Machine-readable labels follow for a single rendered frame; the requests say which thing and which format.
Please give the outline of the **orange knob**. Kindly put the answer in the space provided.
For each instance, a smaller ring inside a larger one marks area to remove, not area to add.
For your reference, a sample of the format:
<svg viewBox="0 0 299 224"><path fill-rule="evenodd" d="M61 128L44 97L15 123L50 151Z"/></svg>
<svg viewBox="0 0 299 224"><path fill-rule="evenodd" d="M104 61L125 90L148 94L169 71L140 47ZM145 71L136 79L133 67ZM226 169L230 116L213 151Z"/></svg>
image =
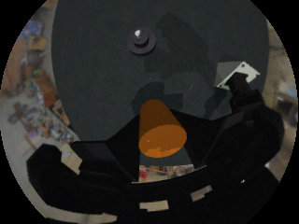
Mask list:
<svg viewBox="0 0 299 224"><path fill-rule="evenodd" d="M167 157L180 150L187 134L164 102L149 100L139 109L139 150L146 156Z"/></svg>

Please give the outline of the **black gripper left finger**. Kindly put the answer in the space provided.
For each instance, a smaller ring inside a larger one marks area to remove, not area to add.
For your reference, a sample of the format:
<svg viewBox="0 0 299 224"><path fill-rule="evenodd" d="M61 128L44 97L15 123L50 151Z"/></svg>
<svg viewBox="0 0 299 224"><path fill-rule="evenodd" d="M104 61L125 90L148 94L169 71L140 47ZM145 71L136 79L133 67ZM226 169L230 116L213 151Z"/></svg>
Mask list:
<svg viewBox="0 0 299 224"><path fill-rule="evenodd" d="M130 176L132 182L139 182L139 115L134 116L107 141L72 141L72 152L82 160L113 161Z"/></svg>

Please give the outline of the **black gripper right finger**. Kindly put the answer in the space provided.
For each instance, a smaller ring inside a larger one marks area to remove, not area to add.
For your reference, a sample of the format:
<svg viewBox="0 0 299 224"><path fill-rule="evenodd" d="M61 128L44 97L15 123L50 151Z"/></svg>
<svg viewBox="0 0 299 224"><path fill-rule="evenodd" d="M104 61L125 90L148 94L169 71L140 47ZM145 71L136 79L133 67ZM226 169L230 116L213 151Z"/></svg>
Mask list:
<svg viewBox="0 0 299 224"><path fill-rule="evenodd" d="M195 169L206 165L206 157L220 139L221 132L242 120L244 113L244 111L238 111L213 120L199 119L199 117L188 115L186 112L173 111L173 109L169 109L169 111L186 131L187 139L184 148L186 148Z"/></svg>

